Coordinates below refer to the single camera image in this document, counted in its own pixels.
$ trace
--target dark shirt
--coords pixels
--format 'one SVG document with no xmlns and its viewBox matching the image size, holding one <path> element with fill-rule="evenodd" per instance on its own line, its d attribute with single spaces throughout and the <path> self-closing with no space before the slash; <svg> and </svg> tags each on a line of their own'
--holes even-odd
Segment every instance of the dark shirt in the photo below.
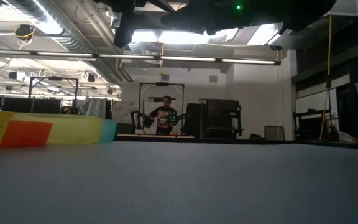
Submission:
<svg viewBox="0 0 358 224">
<path fill-rule="evenodd" d="M 169 117 L 171 117 L 173 112 L 176 112 L 175 109 L 161 106 L 150 113 L 152 118 L 157 117 L 156 134 L 170 134 L 172 127 L 169 125 Z"/>
</svg>

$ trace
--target table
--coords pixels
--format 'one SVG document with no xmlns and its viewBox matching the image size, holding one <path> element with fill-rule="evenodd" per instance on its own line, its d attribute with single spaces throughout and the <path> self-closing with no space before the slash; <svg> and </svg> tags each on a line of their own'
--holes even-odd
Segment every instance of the table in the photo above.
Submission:
<svg viewBox="0 0 358 224">
<path fill-rule="evenodd" d="M 126 141 L 0 151 L 0 223 L 358 223 L 358 149 Z"/>
</svg>

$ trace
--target man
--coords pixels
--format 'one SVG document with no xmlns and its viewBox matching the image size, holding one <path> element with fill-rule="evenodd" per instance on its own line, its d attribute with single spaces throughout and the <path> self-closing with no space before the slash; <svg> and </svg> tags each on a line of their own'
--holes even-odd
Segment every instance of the man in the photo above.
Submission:
<svg viewBox="0 0 358 224">
<path fill-rule="evenodd" d="M 163 97 L 163 106 L 153 110 L 149 114 L 150 117 L 157 117 L 157 131 L 156 134 L 169 135 L 172 131 L 172 127 L 177 125 L 170 122 L 171 116 L 176 116 L 176 111 L 171 107 L 172 98 L 170 96 Z"/>
</svg>

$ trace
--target person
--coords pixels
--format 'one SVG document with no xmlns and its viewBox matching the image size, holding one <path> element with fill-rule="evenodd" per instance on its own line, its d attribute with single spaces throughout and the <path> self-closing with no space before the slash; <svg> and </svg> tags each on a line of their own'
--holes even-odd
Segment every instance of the person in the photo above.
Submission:
<svg viewBox="0 0 358 224">
<path fill-rule="evenodd" d="M 157 117 L 156 134 L 169 135 L 172 127 L 176 125 L 176 123 L 169 122 L 169 118 L 176 114 L 176 110 L 171 107 L 172 98 L 170 96 L 164 96 L 162 102 L 163 106 L 153 110 L 149 116 L 152 118 Z"/>
</svg>

